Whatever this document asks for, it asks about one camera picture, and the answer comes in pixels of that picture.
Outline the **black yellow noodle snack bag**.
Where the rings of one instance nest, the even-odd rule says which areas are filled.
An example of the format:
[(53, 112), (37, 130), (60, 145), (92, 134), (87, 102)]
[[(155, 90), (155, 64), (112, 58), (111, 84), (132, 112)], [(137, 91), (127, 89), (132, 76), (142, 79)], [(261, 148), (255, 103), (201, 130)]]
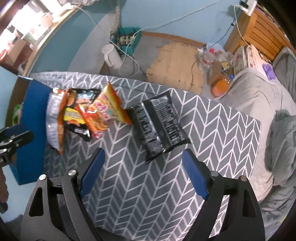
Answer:
[(66, 130), (75, 133), (84, 141), (91, 140), (91, 132), (86, 125), (85, 120), (79, 112), (79, 105), (88, 107), (99, 96), (100, 89), (81, 89), (70, 88), (68, 89), (67, 103), (64, 113), (64, 127)]

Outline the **orange fries snack bag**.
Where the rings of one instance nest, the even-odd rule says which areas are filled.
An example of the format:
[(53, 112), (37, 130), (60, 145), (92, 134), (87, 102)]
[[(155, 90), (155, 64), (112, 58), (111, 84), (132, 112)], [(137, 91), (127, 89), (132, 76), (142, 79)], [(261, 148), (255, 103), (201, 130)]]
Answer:
[(95, 138), (101, 138), (114, 121), (132, 124), (126, 110), (121, 107), (121, 99), (111, 83), (107, 83), (91, 104), (78, 104), (75, 109), (81, 114)]

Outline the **green snack bag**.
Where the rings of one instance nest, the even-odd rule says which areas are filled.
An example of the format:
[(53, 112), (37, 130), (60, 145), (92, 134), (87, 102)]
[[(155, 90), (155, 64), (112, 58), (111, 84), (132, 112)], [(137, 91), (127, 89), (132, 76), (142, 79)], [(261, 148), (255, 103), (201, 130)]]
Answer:
[(12, 126), (16, 126), (21, 122), (21, 116), (22, 116), (22, 104), (17, 104), (13, 111), (13, 117), (12, 117)]

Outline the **blue cardboard box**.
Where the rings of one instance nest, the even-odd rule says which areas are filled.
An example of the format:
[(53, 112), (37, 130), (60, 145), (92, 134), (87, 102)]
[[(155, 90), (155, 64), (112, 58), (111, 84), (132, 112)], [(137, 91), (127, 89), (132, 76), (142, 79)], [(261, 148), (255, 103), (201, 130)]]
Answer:
[(22, 105), (21, 132), (30, 131), (34, 135), (31, 143), (17, 149), (16, 162), (10, 165), (18, 185), (37, 181), (44, 171), (46, 136), (46, 109), (52, 89), (37, 80), (18, 77), (13, 88), (7, 118), (17, 104)]

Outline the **white orange snack bag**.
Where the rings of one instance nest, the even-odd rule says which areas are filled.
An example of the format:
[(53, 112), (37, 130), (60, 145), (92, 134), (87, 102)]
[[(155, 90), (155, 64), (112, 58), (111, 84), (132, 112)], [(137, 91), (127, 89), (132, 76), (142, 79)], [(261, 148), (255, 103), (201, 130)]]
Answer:
[(64, 142), (64, 113), (68, 91), (54, 87), (49, 94), (46, 110), (46, 134), (49, 145), (58, 154), (63, 153)]

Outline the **grey bed blanket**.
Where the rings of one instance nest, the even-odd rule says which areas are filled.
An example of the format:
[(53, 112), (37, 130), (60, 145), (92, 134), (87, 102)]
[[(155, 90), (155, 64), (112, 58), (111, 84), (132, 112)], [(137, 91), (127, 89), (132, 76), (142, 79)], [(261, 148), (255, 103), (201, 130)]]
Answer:
[(245, 69), (218, 99), (261, 122), (250, 183), (269, 240), (295, 202), (295, 54), (284, 47), (272, 63), (273, 83)]

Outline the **white electric kettle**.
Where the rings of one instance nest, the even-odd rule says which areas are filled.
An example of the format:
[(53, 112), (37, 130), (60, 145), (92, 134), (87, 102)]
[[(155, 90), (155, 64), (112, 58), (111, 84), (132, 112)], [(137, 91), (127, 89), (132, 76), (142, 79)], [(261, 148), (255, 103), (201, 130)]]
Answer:
[(122, 59), (113, 44), (107, 44), (102, 48), (102, 54), (108, 67), (119, 69), (122, 65)]

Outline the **orange juice bottle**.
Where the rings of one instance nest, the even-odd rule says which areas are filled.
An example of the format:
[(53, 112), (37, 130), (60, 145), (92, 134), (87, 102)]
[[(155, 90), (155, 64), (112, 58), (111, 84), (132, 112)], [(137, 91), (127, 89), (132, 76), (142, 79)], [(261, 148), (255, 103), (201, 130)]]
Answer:
[(221, 97), (223, 94), (225, 94), (234, 79), (234, 75), (225, 75), (223, 78), (220, 78), (217, 80), (212, 86), (211, 86), (211, 94), (214, 97)]

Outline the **teal plastic crate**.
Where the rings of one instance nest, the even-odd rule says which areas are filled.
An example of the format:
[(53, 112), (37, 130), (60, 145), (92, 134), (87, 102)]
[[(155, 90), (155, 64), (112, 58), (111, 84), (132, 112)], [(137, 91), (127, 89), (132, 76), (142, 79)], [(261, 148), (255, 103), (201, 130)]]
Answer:
[(111, 43), (118, 46), (119, 55), (133, 55), (142, 37), (139, 27), (119, 27), (111, 35)]

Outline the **white power strip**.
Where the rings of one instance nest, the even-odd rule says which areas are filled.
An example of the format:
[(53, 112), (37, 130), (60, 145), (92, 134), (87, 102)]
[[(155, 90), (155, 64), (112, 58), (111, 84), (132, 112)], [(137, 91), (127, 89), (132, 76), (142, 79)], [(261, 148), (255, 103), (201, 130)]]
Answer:
[(126, 47), (131, 45), (134, 41), (134, 36), (118, 36), (116, 37), (116, 45), (119, 47)]

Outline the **purple small object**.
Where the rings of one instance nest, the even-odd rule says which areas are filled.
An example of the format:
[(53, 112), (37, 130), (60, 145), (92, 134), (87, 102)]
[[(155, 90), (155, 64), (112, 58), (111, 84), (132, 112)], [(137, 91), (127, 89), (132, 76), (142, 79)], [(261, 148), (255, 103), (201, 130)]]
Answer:
[(276, 76), (274, 74), (274, 70), (270, 64), (262, 64), (262, 68), (267, 76), (267, 79), (269, 81), (274, 81), (276, 79)]

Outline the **clear water bottle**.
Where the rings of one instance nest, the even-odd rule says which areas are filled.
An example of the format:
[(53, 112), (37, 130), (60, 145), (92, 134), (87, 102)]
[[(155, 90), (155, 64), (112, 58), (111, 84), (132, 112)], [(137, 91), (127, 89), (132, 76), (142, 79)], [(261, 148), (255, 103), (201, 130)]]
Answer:
[(216, 58), (216, 51), (213, 48), (207, 49), (203, 52), (199, 59), (199, 68), (203, 72), (207, 72)]

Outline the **brown cardboard floor sheet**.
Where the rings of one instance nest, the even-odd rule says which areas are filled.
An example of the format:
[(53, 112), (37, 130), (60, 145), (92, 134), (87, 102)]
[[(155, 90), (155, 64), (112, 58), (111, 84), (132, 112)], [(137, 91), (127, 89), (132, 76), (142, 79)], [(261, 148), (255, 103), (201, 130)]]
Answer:
[(204, 84), (198, 67), (198, 49), (181, 43), (170, 43), (158, 49), (155, 61), (147, 69), (151, 83), (200, 94)]

